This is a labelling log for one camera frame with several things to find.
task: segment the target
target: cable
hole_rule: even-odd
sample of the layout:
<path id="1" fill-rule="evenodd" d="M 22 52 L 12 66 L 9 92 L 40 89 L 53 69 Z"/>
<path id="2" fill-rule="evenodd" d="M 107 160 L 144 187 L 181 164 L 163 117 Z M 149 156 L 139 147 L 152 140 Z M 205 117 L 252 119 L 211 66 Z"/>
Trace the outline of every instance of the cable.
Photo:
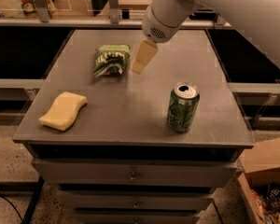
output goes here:
<path id="1" fill-rule="evenodd" d="M 216 209 L 216 211 L 217 211 L 217 215 L 218 215 L 218 217 L 219 217 L 219 219 L 220 219 L 220 221 L 221 221 L 221 224 L 224 224 L 223 219 L 222 219 L 222 216 L 221 216 L 221 214 L 220 214 L 220 213 L 218 212 L 218 210 L 217 210 L 217 205 L 216 205 L 214 199 L 213 199 L 213 204 L 214 204 L 214 207 L 215 207 L 215 209 Z"/>
<path id="2" fill-rule="evenodd" d="M 13 207 L 13 209 L 14 209 L 14 210 L 16 211 L 16 213 L 18 214 L 18 216 L 19 216 L 19 218 L 20 218 L 20 220 L 21 220 L 21 223 L 22 223 L 22 222 L 23 222 L 23 219 L 22 219 L 21 214 L 19 213 L 18 209 L 16 208 L 16 206 L 15 206 L 9 199 L 7 199 L 6 197 L 2 196 L 1 194 L 0 194 L 0 198 L 2 198 L 2 199 L 4 199 L 5 201 L 7 201 L 7 202 Z"/>

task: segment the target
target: yellow sponge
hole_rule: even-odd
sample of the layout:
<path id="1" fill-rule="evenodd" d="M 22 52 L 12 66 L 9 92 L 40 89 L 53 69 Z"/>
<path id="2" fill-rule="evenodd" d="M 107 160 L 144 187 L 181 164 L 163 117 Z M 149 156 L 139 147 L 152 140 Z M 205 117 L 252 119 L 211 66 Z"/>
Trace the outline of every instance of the yellow sponge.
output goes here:
<path id="1" fill-rule="evenodd" d="M 153 40 L 143 40 L 136 52 L 132 70 L 137 74 L 141 74 L 157 52 L 158 46 Z"/>
<path id="2" fill-rule="evenodd" d="M 65 91 L 57 96 L 49 111 L 38 120 L 42 125 L 65 131 L 75 122 L 79 109 L 86 103 L 85 96 Z"/>

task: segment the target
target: floor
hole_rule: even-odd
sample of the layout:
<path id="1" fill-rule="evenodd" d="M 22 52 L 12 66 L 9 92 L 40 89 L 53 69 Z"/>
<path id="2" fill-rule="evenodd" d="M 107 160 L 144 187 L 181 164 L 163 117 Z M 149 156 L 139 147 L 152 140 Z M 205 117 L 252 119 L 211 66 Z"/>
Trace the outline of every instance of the floor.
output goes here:
<path id="1" fill-rule="evenodd" d="M 15 144 L 12 135 L 16 132 L 23 117 L 22 113 L 0 113 L 0 182 L 31 181 L 38 179 L 37 172 L 31 166 L 31 155 L 23 145 Z M 253 132 L 256 141 L 280 137 L 280 120 L 262 120 L 261 130 Z M 244 203 L 240 195 L 237 177 L 243 171 L 239 163 L 237 172 L 227 183 L 225 188 L 215 192 L 215 204 L 223 223 L 248 224 Z M 36 205 L 31 223 L 33 224 L 78 224 L 70 209 L 59 202 L 56 195 L 57 188 L 45 183 L 40 199 Z M 19 210 L 24 217 L 30 202 L 31 192 L 1 192 Z M 0 224 L 21 223 L 21 220 L 11 205 L 0 198 Z M 213 203 L 202 213 L 198 224 L 220 224 L 219 215 Z"/>

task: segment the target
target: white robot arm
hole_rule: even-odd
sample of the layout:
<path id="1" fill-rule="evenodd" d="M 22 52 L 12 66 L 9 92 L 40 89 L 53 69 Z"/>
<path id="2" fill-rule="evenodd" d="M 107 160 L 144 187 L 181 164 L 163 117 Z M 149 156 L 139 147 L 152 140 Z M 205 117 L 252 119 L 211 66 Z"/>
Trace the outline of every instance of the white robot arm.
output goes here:
<path id="1" fill-rule="evenodd" d="M 167 42 L 201 7 L 220 14 L 280 68 L 280 0 L 153 0 L 142 29 L 155 42 Z"/>

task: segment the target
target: soda can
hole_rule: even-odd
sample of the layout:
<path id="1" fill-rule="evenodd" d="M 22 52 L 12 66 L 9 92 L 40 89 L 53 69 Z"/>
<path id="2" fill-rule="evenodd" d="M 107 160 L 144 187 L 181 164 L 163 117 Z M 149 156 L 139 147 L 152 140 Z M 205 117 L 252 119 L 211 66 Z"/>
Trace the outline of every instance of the soda can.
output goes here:
<path id="1" fill-rule="evenodd" d="M 188 131 L 199 99 L 197 86 L 189 82 L 178 82 L 171 91 L 167 125 L 179 133 Z"/>

